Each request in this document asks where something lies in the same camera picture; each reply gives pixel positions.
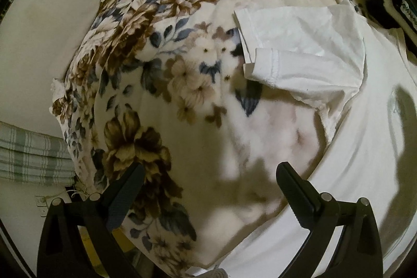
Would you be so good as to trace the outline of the floral fleece bed blanket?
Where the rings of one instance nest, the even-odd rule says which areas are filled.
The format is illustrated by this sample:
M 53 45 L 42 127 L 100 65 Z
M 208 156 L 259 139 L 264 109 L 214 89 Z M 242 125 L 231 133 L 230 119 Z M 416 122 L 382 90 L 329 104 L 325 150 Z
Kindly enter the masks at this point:
M 100 0 L 55 81 L 57 117 L 87 192 L 144 168 L 122 224 L 171 277 L 207 268 L 284 206 L 276 165 L 312 173 L 327 146 L 315 109 L 244 77 L 239 8 L 364 0 Z

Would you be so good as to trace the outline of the white t-shirt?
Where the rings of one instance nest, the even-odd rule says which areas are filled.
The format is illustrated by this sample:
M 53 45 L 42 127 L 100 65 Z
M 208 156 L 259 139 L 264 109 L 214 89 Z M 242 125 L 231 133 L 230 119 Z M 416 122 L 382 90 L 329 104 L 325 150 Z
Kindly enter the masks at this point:
M 347 3 L 193 18 L 193 125 L 172 141 L 194 227 L 187 274 L 272 277 L 303 238 L 274 173 L 290 162 L 339 198 L 369 197 L 384 276 L 416 243 L 416 67 L 404 35 Z

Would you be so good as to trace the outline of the green plaid curtain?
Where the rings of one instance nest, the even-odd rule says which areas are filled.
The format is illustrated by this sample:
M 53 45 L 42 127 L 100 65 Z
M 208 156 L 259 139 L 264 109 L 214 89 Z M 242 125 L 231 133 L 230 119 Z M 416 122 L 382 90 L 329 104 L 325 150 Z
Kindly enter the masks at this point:
M 75 171 L 66 143 L 2 122 L 1 178 L 40 186 L 70 186 Z

